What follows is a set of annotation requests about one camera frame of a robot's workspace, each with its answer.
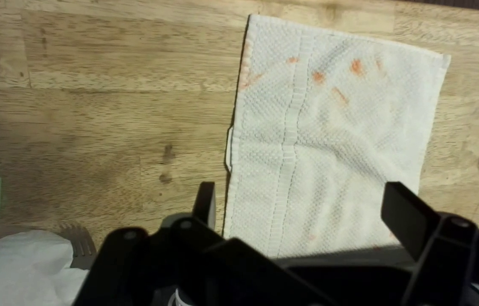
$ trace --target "wood grain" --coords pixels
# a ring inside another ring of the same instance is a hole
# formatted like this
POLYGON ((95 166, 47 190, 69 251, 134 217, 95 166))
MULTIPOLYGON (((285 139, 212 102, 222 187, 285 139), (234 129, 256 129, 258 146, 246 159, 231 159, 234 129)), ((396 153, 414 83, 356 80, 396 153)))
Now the wood grain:
POLYGON ((217 182, 248 13, 452 54, 421 195, 479 222, 479 12, 368 0, 0 0, 0 234, 95 241, 188 210, 217 182))

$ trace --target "stained paper towel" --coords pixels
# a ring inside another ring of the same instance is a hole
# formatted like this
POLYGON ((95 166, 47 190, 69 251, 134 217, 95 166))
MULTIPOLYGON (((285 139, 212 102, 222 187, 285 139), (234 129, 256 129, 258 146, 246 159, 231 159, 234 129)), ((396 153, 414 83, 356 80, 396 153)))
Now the stained paper towel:
POLYGON ((0 306, 71 304, 86 275, 71 260, 71 243, 47 231, 0 238, 0 306))
POLYGON ((294 256, 396 244, 384 183, 411 190, 448 56, 251 15, 229 132, 226 236, 294 256))

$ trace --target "white cloth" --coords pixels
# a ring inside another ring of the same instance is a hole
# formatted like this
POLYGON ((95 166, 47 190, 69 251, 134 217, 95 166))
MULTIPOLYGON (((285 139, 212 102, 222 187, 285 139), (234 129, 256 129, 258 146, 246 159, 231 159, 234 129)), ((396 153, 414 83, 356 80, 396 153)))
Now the white cloth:
POLYGON ((71 260, 71 243, 47 231, 0 238, 0 306, 71 304, 86 277, 71 260))
POLYGON ((418 192, 450 56, 251 15, 234 122, 226 236, 294 256, 397 243, 384 183, 418 192))

